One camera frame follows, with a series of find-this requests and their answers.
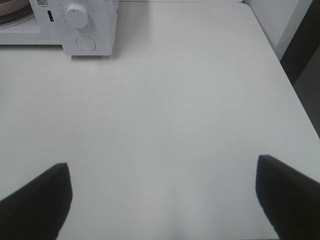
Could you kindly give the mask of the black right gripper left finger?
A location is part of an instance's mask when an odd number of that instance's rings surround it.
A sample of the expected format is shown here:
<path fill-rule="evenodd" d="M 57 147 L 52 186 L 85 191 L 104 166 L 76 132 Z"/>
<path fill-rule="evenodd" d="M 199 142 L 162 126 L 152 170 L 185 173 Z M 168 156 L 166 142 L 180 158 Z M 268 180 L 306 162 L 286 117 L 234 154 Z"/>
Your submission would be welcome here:
<path fill-rule="evenodd" d="M 55 240 L 73 190 L 67 163 L 57 163 L 0 201 L 2 240 Z"/>

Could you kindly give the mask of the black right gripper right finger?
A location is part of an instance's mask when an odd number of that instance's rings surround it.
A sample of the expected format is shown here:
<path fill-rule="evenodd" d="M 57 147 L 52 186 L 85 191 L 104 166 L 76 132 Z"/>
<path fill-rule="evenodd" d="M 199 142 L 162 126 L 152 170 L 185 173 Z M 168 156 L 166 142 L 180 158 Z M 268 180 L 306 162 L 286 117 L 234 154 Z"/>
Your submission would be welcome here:
<path fill-rule="evenodd" d="M 319 182 L 271 155 L 260 155 L 255 191 L 279 239 L 320 238 Z"/>

